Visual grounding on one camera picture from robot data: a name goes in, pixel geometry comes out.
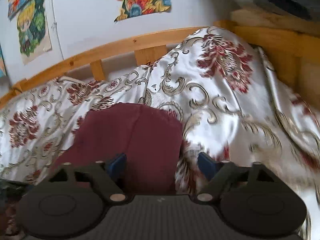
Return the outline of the maroon knit garment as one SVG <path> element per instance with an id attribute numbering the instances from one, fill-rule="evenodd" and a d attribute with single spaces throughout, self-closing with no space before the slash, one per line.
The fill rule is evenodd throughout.
<path id="1" fill-rule="evenodd" d="M 172 194 L 182 144 L 182 124 L 167 111 L 134 103 L 117 103 L 87 112 L 72 146 L 57 158 L 86 166 L 127 157 L 123 185 L 133 193 Z"/>

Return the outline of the white floral bedspread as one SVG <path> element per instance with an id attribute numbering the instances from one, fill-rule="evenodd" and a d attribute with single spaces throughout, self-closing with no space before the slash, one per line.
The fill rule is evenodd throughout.
<path id="1" fill-rule="evenodd" d="M 179 193 L 204 187 L 201 151 L 240 165 L 259 161 L 306 203 L 300 236 L 319 239 L 319 110 L 278 79 L 263 48 L 215 27 L 111 81 L 61 77 L 14 97 L 1 109 L 1 178 L 40 182 L 87 113 L 117 103 L 141 103 L 181 123 Z"/>

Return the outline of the wooden bed frame rail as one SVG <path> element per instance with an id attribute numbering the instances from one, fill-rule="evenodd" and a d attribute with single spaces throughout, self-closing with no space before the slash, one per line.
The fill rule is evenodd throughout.
<path id="1" fill-rule="evenodd" d="M 229 20 L 216 21 L 214 26 L 233 32 L 249 44 L 263 47 L 278 79 L 308 103 L 319 107 L 319 35 L 244 26 Z M 166 54 L 168 44 L 181 42 L 196 30 L 196 27 L 164 30 L 125 38 L 85 51 L 16 83 L 10 92 L 1 97 L 1 107 L 18 94 L 87 64 L 96 80 L 104 80 L 101 61 L 112 56 L 134 52 L 138 65 L 155 61 Z"/>

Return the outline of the blonde anime girl poster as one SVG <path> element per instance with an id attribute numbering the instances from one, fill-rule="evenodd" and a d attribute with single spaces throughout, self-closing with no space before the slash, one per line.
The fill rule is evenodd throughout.
<path id="1" fill-rule="evenodd" d="M 27 3 L 17 17 L 17 30 L 24 65 L 52 49 L 45 0 Z"/>

